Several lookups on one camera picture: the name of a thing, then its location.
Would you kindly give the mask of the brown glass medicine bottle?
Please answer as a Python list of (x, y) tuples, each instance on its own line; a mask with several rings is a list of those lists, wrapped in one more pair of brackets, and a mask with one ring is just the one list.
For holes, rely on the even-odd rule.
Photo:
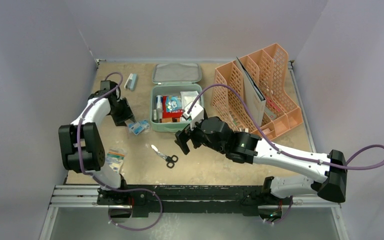
[(161, 123), (179, 123), (181, 119), (179, 117), (167, 117), (160, 120)]

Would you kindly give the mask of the blue white sachet packet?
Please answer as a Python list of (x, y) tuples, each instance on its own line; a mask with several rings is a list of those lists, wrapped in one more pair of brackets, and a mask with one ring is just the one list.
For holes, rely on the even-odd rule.
[(137, 121), (135, 123), (130, 123), (127, 127), (131, 133), (133, 133), (134, 135), (139, 135), (143, 131), (148, 130), (150, 128), (150, 124), (148, 120), (145, 119)]

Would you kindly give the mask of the black handled scissors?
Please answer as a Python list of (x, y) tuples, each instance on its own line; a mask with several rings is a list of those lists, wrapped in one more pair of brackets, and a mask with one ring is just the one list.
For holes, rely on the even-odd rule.
[(178, 156), (176, 156), (176, 155), (171, 155), (171, 156), (170, 156), (170, 155), (163, 154), (162, 152), (160, 152), (160, 151), (158, 150), (158, 148), (157, 148), (155, 145), (151, 144), (150, 146), (151, 146), (151, 148), (155, 151), (155, 153), (156, 153), (159, 157), (161, 157), (162, 159), (165, 160), (165, 162), (166, 162), (166, 166), (167, 166), (169, 169), (172, 169), (172, 168), (175, 166), (175, 163), (179, 160)]

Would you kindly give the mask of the red first aid pouch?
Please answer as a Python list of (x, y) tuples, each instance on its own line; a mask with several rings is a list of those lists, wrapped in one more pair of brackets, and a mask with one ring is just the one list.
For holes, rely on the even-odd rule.
[(166, 110), (164, 109), (162, 111), (162, 118), (163, 119), (166, 119), (166, 118), (180, 118), (183, 114), (183, 110), (182, 109), (177, 109), (177, 110), (173, 110), (173, 111), (169, 111), (169, 110)]

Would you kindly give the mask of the blue wet wipes packet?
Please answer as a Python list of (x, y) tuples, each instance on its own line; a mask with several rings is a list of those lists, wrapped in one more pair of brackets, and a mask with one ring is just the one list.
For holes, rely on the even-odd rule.
[(179, 95), (167, 95), (167, 96), (164, 96), (163, 99), (164, 99), (164, 106), (166, 110), (174, 111), (174, 110), (183, 109), (181, 97)]

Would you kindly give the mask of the white gauze packets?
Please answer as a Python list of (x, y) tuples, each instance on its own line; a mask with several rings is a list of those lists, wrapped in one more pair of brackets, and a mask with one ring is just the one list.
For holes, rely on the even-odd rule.
[(198, 91), (181, 91), (180, 98), (181, 98), (182, 108), (185, 109), (185, 107), (189, 103), (192, 103), (198, 95), (199, 95)]

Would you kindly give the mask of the small white blue tube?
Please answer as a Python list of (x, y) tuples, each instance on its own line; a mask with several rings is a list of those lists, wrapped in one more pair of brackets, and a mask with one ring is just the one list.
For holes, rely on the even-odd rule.
[(156, 96), (155, 108), (156, 108), (157, 112), (163, 111), (163, 96), (162, 95)]

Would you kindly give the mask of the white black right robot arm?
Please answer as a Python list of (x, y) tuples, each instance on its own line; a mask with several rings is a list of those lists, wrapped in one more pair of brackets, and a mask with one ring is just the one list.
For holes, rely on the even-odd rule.
[(235, 163), (269, 165), (297, 173), (294, 177), (267, 177), (260, 196), (268, 204), (289, 196), (316, 194), (333, 202), (346, 200), (347, 170), (341, 151), (314, 153), (266, 141), (256, 134), (234, 131), (219, 117), (187, 125), (175, 133), (175, 143), (187, 155), (187, 142), (195, 149), (210, 148)]

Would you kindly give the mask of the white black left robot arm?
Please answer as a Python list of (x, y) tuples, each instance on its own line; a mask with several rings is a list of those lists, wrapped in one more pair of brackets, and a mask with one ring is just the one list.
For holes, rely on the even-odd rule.
[(106, 162), (106, 151), (99, 126), (110, 116), (117, 127), (135, 122), (134, 113), (119, 84), (103, 80), (100, 89), (91, 94), (86, 107), (70, 124), (58, 129), (62, 164), (68, 171), (92, 177), (118, 205), (126, 203), (129, 191), (124, 177)]

